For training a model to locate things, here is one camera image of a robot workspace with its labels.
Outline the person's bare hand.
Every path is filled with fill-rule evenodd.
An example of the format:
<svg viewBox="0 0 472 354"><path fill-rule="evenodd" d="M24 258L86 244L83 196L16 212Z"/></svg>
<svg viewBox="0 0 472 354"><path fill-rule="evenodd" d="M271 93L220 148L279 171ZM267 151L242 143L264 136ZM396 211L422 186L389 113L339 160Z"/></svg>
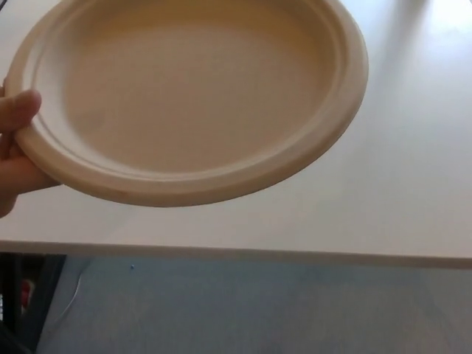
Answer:
<svg viewBox="0 0 472 354"><path fill-rule="evenodd" d="M24 155L14 139L15 132L28 126L40 107L41 96L35 90L8 97L1 88L2 217L13 210L19 195L59 185Z"/></svg>

